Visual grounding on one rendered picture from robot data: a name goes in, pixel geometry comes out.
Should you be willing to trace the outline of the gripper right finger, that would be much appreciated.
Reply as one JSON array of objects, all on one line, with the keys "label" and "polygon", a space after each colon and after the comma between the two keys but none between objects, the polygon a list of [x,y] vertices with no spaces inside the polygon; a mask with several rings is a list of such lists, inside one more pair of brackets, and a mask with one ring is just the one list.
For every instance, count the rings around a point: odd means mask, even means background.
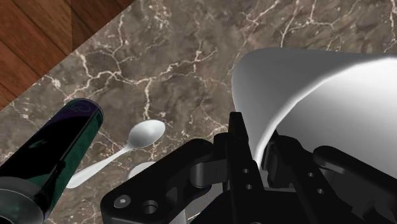
[{"label": "gripper right finger", "polygon": [[294,189],[312,224],[397,224],[397,179],[357,158],[278,133],[264,157],[269,186]]}]

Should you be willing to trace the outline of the large white bowl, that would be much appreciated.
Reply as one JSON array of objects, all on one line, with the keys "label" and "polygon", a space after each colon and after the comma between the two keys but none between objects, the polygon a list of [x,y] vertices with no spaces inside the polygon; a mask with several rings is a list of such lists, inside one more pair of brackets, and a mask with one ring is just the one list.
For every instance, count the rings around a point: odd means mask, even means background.
[{"label": "large white bowl", "polygon": [[254,50],[233,69],[232,97],[257,164],[277,132],[397,179],[397,53]]}]

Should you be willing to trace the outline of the dark green purple bottle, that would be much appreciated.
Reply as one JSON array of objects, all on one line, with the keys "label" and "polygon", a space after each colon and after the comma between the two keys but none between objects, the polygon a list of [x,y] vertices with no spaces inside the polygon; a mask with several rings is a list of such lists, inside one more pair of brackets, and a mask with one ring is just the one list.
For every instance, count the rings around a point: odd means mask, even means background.
[{"label": "dark green purple bottle", "polygon": [[73,99],[0,165],[0,224],[44,224],[103,121],[96,102]]}]

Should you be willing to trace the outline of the white spoon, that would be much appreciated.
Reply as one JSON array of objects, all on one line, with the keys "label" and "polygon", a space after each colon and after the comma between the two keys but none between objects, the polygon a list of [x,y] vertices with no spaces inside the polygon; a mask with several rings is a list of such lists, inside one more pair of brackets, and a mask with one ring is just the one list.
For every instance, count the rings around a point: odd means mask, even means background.
[{"label": "white spoon", "polygon": [[96,162],[74,174],[66,188],[73,189],[101,171],[109,163],[123,154],[135,149],[145,148],[159,140],[165,132],[165,124],[160,120],[145,120],[133,126],[129,132],[127,144],[113,155]]}]

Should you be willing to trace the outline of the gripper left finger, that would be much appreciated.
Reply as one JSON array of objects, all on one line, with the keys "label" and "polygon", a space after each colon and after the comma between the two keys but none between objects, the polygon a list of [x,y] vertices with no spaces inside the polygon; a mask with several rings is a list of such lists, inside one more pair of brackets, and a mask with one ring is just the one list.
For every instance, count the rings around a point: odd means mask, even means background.
[{"label": "gripper left finger", "polygon": [[192,139],[101,200],[104,224],[168,224],[213,184],[224,183],[232,224],[263,224],[254,204],[263,193],[240,112],[231,112],[228,131],[212,142]]}]

